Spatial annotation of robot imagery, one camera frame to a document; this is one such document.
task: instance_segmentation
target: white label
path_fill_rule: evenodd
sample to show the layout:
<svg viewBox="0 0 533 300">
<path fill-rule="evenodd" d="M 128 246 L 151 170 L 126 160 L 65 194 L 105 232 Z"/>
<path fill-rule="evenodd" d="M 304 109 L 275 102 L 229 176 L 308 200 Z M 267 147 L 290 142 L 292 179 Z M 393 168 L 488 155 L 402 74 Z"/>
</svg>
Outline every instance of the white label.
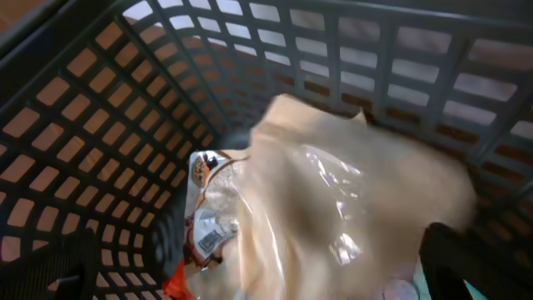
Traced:
<svg viewBox="0 0 533 300">
<path fill-rule="evenodd" d="M 217 248 L 232 236 L 230 228 L 217 224 L 217 213 L 207 209 L 198 209 L 194 214 L 192 239 L 196 250 L 208 258 Z"/>
</svg>

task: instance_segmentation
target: clear plastic wrap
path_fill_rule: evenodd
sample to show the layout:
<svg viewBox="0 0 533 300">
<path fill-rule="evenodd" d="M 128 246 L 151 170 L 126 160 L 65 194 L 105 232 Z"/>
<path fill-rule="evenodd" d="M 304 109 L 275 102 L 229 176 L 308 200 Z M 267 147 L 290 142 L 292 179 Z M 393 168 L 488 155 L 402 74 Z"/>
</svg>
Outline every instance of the clear plastic wrap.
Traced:
<svg viewBox="0 0 533 300">
<path fill-rule="evenodd" d="M 475 194 L 457 162 L 282 95 L 252 130 L 227 274 L 250 299 L 381 298 L 412 280 L 425 227 L 461 230 Z"/>
<path fill-rule="evenodd" d="M 238 230 L 235 181 L 245 152 L 200 151 L 190 156 L 185 206 L 185 275 L 222 261 L 222 245 Z"/>
</svg>

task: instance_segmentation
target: gray plastic basket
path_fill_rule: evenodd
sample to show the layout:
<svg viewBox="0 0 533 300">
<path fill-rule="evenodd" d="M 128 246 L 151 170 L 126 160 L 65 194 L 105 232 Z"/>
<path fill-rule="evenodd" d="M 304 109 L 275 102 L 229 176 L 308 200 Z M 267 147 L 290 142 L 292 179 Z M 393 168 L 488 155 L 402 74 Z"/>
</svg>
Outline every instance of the gray plastic basket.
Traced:
<svg viewBox="0 0 533 300">
<path fill-rule="evenodd" d="M 2 263 L 90 227 L 95 297 L 159 298 L 182 255 L 188 155 L 246 146 L 271 97 L 292 93 L 466 162 L 471 237 L 530 268 L 532 13 L 527 1 L 52 6 L 0 48 Z"/>
</svg>

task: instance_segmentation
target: barcode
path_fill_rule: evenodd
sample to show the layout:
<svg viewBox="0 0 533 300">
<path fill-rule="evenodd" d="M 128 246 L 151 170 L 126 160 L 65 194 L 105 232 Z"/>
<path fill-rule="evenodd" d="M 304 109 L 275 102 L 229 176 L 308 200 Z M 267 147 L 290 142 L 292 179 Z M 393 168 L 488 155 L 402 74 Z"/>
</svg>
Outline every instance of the barcode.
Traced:
<svg viewBox="0 0 533 300">
<path fill-rule="evenodd" d="M 200 220 L 214 218 L 216 215 L 217 215 L 216 212 L 205 211 L 205 212 L 202 212 L 202 215 L 200 216 Z"/>
<path fill-rule="evenodd" d="M 215 245 L 221 240 L 222 236 L 216 230 L 213 230 L 198 242 L 198 246 L 200 246 L 203 252 L 212 253 Z"/>
</svg>

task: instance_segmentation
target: red object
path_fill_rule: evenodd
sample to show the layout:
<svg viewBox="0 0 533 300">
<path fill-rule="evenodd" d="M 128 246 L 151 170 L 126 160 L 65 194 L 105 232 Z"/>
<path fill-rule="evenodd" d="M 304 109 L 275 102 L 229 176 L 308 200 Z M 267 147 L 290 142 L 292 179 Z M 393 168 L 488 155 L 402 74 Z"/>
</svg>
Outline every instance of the red object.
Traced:
<svg viewBox="0 0 533 300">
<path fill-rule="evenodd" d="M 185 263 L 181 260 L 172 278 L 163 283 L 163 292 L 165 295 L 178 300 L 194 300 L 194 296 L 187 289 L 184 267 Z"/>
</svg>

